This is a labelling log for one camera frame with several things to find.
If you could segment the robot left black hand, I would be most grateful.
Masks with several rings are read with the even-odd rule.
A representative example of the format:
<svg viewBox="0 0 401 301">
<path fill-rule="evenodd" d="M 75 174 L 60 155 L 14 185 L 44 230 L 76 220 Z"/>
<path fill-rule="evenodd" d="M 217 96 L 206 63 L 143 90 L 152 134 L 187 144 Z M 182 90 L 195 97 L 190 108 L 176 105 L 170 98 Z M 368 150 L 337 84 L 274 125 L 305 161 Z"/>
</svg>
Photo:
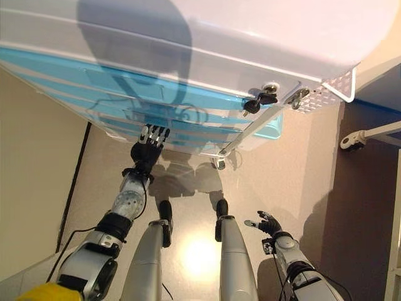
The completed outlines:
<svg viewBox="0 0 401 301">
<path fill-rule="evenodd" d="M 131 148 L 135 169 L 141 174 L 150 174 L 170 135 L 170 129 L 146 124 L 142 127 L 138 141 Z"/>
</svg>

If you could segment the robot right black hand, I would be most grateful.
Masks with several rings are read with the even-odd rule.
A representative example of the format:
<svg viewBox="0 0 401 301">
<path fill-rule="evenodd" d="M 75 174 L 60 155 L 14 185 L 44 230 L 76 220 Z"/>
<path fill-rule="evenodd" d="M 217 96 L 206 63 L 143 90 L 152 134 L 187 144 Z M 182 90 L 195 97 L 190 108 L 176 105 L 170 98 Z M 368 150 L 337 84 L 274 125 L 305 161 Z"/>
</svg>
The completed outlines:
<svg viewBox="0 0 401 301">
<path fill-rule="evenodd" d="M 257 214 L 261 218 L 260 222 L 247 219 L 244 221 L 244 224 L 248 227 L 259 229 L 269 236 L 274 236 L 276 233 L 282 232 L 280 223 L 273 215 L 265 211 L 257 211 Z"/>
</svg>

